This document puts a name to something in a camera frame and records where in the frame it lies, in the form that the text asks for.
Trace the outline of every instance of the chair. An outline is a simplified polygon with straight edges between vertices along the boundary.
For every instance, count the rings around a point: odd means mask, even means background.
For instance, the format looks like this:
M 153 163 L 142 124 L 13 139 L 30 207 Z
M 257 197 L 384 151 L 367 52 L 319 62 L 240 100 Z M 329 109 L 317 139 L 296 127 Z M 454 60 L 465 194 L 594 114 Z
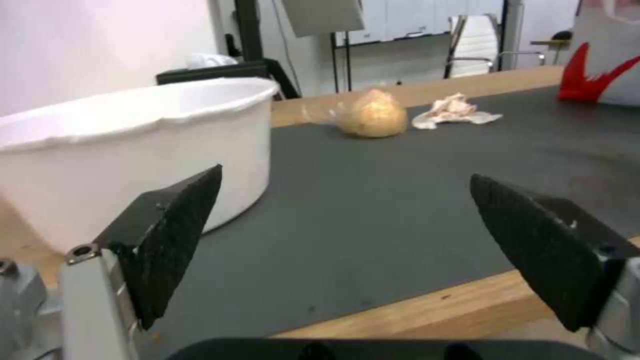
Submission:
M 449 18 L 451 44 L 444 78 L 486 74 L 505 55 L 536 55 L 540 65 L 545 55 L 539 51 L 504 51 L 499 53 L 498 22 L 494 15 L 460 15 Z

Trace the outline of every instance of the metal screw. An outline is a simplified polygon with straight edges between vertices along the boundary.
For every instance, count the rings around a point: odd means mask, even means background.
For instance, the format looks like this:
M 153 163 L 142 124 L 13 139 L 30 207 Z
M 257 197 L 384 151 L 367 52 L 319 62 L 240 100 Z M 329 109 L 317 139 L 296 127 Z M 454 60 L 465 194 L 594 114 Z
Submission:
M 82 244 L 71 249 L 65 258 L 68 265 L 78 264 L 83 261 L 101 256 L 100 248 L 94 243 Z
M 9 258 L 0 258 L 0 277 L 15 276 L 18 274 L 18 265 Z

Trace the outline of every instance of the black table mat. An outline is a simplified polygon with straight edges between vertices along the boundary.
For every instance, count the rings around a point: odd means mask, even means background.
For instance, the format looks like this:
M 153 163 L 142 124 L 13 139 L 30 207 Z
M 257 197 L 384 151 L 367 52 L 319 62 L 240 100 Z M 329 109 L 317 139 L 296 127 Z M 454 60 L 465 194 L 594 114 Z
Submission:
M 473 99 L 504 118 L 379 140 L 330 126 L 274 129 L 269 188 L 203 237 L 145 358 L 510 270 L 469 194 L 474 172 L 568 197 L 621 234 L 640 234 L 640 112 L 557 102 L 556 92 Z

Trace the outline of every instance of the red object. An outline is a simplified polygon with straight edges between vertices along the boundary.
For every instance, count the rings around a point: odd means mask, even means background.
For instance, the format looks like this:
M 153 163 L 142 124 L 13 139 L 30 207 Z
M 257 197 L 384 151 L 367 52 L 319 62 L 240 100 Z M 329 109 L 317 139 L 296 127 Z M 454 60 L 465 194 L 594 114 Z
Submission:
M 618 79 L 627 70 L 640 62 L 640 55 L 627 60 L 618 65 L 610 72 L 590 76 L 585 74 L 587 57 L 589 54 L 589 43 L 580 45 L 575 54 L 564 68 L 562 83 L 560 84 L 560 94 L 558 99 L 570 99 L 584 102 L 598 102 L 604 90 Z

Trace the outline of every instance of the white plastic container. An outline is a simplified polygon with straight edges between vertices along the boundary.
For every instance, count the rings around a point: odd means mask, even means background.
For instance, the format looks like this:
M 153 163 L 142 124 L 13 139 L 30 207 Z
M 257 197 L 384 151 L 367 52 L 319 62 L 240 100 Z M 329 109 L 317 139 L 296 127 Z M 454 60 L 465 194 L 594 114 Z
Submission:
M 266 79 L 214 79 L 0 118 L 0 192 L 64 253 L 93 241 L 140 193 L 219 163 L 222 186 L 205 227 L 212 229 L 266 189 L 276 91 Z

